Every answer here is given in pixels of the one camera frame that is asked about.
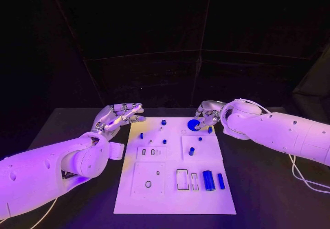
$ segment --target white board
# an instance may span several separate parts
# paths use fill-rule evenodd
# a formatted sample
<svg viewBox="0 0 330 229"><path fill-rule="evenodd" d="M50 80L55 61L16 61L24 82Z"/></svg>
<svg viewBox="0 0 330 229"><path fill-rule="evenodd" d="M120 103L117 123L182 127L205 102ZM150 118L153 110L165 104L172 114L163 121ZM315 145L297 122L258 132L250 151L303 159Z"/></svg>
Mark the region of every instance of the white board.
<svg viewBox="0 0 330 229"><path fill-rule="evenodd" d="M215 131L210 134L207 127L191 131L189 120L148 118L132 125L116 214L237 214ZM212 171L214 191L205 189L205 170Z"/></svg>

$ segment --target black table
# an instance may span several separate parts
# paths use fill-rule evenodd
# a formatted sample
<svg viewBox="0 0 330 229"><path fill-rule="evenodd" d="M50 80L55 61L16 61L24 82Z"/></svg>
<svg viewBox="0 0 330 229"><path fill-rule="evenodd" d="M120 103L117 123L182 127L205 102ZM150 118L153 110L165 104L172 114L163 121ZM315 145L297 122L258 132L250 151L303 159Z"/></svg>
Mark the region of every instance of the black table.
<svg viewBox="0 0 330 229"><path fill-rule="evenodd" d="M31 149L80 137L90 131L100 109L57 109L31 145ZM146 109L146 117L194 117L195 108ZM238 140L215 126L224 154L237 215L116 215L123 160L110 160L103 174L60 197L37 228L330 228L330 195L309 189L292 175L289 155L251 140ZM114 142L127 144L130 125L122 127ZM330 169L297 159L312 179L330 186ZM31 228L52 203L8 219L0 227Z"/></svg>

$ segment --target white cable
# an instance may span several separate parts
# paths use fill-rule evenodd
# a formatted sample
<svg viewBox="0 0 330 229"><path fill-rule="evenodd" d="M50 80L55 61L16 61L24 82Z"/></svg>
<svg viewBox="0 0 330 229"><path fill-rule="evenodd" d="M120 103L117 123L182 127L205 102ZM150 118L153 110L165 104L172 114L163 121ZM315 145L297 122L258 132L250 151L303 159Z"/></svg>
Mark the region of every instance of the white cable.
<svg viewBox="0 0 330 229"><path fill-rule="evenodd" d="M58 200L58 198L55 199L54 204L52 204L50 210L47 211L47 214L44 215L44 217L41 218L41 220L38 221L38 223L34 225L34 227L31 229L34 229L37 227L37 225L42 222L44 218L47 217L48 213L51 212L51 209L54 208L57 200Z"/></svg>
<svg viewBox="0 0 330 229"><path fill-rule="evenodd" d="M313 190L318 191L318 192L323 192L323 193L329 193L329 194L330 194L330 191L319 190L319 189L313 188L313 187L309 185L309 183L312 183L312 184L315 184L315 185L319 185L319 186L326 187L326 188L330 189L329 186L322 185L322 184L319 184L319 183L316 183L316 182L313 182L313 181L305 179L305 176L303 176L303 174L302 174L302 172L300 172L300 170L299 170L299 167L296 166L296 156L295 156L295 159L293 159L292 155L289 155L289 157L290 157L292 162L293 162L293 175L295 175L295 177L296 177L299 180L305 181L305 183L306 183L306 185L307 185L307 187L309 187L310 189L313 189ZM295 169L297 170L297 172L299 172L302 178L296 176L296 174L295 174Z"/></svg>
<svg viewBox="0 0 330 229"><path fill-rule="evenodd" d="M251 101L248 99L241 99L241 100L250 102L254 105L257 105L258 107L261 107L266 110L267 113L270 113L270 110L263 105L260 105L257 102L254 102L254 101Z"/></svg>
<svg viewBox="0 0 330 229"><path fill-rule="evenodd" d="M0 224L2 224L5 221L6 221L6 219L5 219L5 220L2 220Z"/></svg>

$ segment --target robotic hand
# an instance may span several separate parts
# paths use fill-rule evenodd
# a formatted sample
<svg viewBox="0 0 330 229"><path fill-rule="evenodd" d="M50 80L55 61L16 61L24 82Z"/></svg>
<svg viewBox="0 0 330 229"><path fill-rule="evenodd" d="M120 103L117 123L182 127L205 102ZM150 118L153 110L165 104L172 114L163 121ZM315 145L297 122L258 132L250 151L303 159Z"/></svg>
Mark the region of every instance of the robotic hand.
<svg viewBox="0 0 330 229"><path fill-rule="evenodd" d="M0 161L0 219L26 213L97 177L109 159L122 159L109 141L120 126L142 122L142 104L107 106L91 131L80 138L41 147Z"/></svg>
<svg viewBox="0 0 330 229"><path fill-rule="evenodd" d="M195 119L201 113L204 118L195 126L197 130L221 121L225 134L243 140L251 139L283 153L330 166L330 125L289 114L271 113L246 99L235 99L228 104L204 101Z"/></svg>

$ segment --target small blue object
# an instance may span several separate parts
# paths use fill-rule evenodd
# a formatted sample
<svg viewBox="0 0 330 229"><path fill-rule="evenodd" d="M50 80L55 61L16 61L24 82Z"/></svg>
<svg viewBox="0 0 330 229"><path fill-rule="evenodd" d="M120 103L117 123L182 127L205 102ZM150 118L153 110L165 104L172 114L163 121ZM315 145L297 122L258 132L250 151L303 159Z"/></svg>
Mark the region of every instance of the small blue object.
<svg viewBox="0 0 330 229"><path fill-rule="evenodd" d="M188 128L192 130L192 131L198 131L195 129L195 127L201 124L201 122L197 120L197 119L192 119L189 122L188 122Z"/></svg>
<svg viewBox="0 0 330 229"><path fill-rule="evenodd" d="M214 181L212 172L210 170L204 171L204 179L205 179L207 191L214 191L215 190L215 181Z"/></svg>
<svg viewBox="0 0 330 229"><path fill-rule="evenodd" d="M218 178L220 178L220 183L221 183L221 189L225 189L225 183L224 183L224 178L222 178L221 173L218 173Z"/></svg>
<svg viewBox="0 0 330 229"><path fill-rule="evenodd" d="M195 148L191 148L189 155L192 156L195 154Z"/></svg>

